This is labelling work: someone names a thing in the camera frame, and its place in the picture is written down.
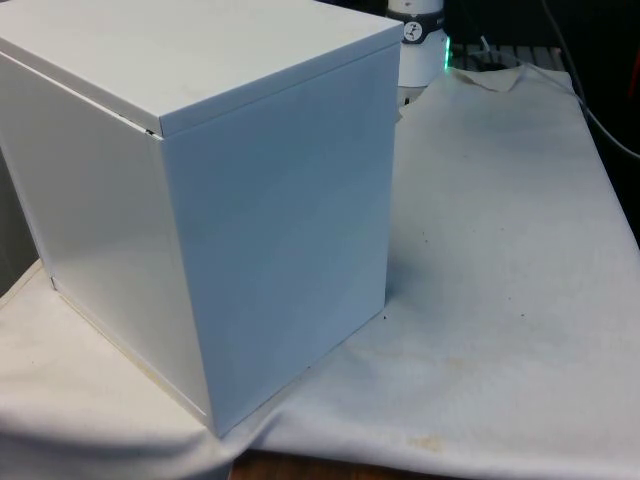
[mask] white cabinet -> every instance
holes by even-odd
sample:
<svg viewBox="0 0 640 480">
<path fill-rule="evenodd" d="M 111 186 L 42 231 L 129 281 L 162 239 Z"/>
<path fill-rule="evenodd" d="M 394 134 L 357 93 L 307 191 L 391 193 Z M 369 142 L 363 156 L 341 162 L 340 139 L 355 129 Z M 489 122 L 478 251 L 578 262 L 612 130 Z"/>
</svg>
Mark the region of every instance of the white cabinet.
<svg viewBox="0 0 640 480">
<path fill-rule="evenodd" d="M 311 0 L 0 3 L 53 284 L 218 434 L 383 306 L 401 36 Z"/>
</svg>

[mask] white cloth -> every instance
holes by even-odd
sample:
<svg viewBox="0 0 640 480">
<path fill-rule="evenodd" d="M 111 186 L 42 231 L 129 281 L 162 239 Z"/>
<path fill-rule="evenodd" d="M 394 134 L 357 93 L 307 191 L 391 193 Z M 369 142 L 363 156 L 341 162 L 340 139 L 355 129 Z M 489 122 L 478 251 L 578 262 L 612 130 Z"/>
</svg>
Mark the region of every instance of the white cloth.
<svg viewBox="0 0 640 480">
<path fill-rule="evenodd" d="M 0 472 L 179 478 L 251 445 L 640 478 L 640 256 L 576 100 L 443 76 L 402 113 L 379 316 L 217 441 L 40 271 L 0 310 Z"/>
</svg>

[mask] box top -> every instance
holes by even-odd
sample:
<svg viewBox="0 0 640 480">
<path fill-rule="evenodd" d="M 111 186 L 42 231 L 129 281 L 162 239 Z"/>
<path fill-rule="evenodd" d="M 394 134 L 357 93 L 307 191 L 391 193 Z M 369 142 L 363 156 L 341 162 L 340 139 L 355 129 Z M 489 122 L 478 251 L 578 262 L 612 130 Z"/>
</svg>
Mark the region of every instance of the box top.
<svg viewBox="0 0 640 480">
<path fill-rule="evenodd" d="M 168 136 L 398 43 L 314 0 L 8 0 L 0 52 Z"/>
</svg>

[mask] dirty spot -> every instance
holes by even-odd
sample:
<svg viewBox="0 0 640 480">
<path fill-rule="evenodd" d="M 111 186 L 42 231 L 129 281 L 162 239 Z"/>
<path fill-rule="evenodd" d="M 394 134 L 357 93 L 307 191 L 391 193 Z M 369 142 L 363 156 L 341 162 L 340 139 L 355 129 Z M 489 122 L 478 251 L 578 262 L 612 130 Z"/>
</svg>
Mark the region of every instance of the dirty spot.
<svg viewBox="0 0 640 480">
<path fill-rule="evenodd" d="M 443 449 L 442 439 L 437 435 L 410 438 L 409 445 L 422 448 L 423 450 L 429 450 L 434 453 L 440 453 Z"/>
<path fill-rule="evenodd" d="M 462 370 L 466 366 L 466 362 L 461 358 L 449 357 L 447 358 L 447 366 L 454 370 Z"/>
</svg>

